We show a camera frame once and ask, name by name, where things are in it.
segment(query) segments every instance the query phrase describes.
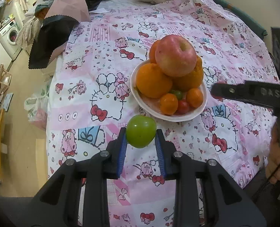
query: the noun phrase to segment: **green cherry tomato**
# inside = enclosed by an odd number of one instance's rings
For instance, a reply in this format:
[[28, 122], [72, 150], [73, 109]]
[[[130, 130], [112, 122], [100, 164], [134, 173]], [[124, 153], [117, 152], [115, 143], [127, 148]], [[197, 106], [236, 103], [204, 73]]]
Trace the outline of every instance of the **green cherry tomato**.
[[157, 124], [154, 119], [143, 115], [135, 115], [126, 126], [126, 139], [133, 147], [144, 148], [153, 140], [156, 131]]
[[179, 90], [173, 90], [172, 89], [169, 93], [174, 94], [177, 97], [178, 100], [182, 100], [182, 98], [183, 98], [183, 94]]

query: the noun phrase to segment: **screw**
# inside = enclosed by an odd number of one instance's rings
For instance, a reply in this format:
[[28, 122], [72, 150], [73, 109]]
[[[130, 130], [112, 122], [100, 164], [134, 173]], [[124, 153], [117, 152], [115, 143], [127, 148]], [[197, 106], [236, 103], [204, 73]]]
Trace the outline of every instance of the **screw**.
[[217, 165], [217, 161], [216, 161], [215, 159], [210, 159], [210, 160], [208, 161], [208, 163], [209, 163], [211, 166]]
[[74, 163], [75, 163], [75, 160], [74, 160], [74, 159], [67, 159], [67, 160], [65, 161], [65, 164], [68, 165], [68, 166], [71, 166], [71, 165], [74, 164]]
[[178, 158], [181, 158], [181, 157], [183, 156], [183, 153], [180, 152], [180, 151], [175, 151], [175, 152], [174, 152], [174, 156], [175, 156], [175, 157], [178, 157]]
[[107, 157], [107, 156], [109, 156], [109, 151], [103, 150], [103, 151], [100, 152], [100, 155], [101, 155], [102, 157]]

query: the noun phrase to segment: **person's hand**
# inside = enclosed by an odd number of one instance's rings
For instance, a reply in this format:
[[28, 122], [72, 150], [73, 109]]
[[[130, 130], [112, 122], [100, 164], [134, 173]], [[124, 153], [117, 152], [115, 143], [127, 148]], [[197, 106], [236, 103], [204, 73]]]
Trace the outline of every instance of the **person's hand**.
[[[278, 140], [278, 127], [275, 123], [271, 130], [271, 142], [270, 142], [270, 153], [268, 156], [268, 165], [266, 166], [266, 177], [269, 178], [272, 172], [277, 168], [280, 164], [280, 147]], [[280, 168], [274, 174], [273, 177], [270, 178], [269, 182], [275, 184], [278, 180], [280, 180]]]

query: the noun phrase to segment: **red apple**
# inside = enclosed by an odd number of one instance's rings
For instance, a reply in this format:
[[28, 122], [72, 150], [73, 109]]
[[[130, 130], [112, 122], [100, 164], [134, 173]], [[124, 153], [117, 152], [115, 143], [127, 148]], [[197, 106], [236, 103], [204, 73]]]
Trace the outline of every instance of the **red apple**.
[[156, 48], [156, 62], [171, 77], [183, 77], [193, 71], [196, 52], [189, 41], [178, 35], [163, 37]]

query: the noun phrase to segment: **tangerine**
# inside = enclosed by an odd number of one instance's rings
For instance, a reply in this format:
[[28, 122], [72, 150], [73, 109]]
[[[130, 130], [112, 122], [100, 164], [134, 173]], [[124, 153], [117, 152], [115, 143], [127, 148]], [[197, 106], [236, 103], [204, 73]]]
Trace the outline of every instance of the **tangerine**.
[[157, 64], [148, 63], [139, 68], [136, 85], [143, 95], [149, 98], [160, 98], [171, 90], [173, 82]]
[[157, 40], [153, 43], [153, 45], [151, 46], [150, 50], [149, 50], [149, 61], [151, 63], [155, 63], [156, 64], [156, 56], [155, 56], [155, 53], [156, 53], [156, 48], [159, 44], [160, 40]]
[[199, 89], [190, 89], [187, 93], [186, 93], [186, 101], [188, 102], [188, 104], [191, 107], [199, 107], [202, 105], [203, 101], [204, 101], [204, 97], [202, 94], [202, 91]]
[[178, 98], [167, 93], [160, 98], [160, 111], [165, 115], [173, 115], [178, 109]]
[[202, 59], [197, 55], [194, 70], [183, 77], [173, 78], [173, 83], [178, 90], [186, 92], [189, 89], [198, 88], [203, 81], [203, 77]]

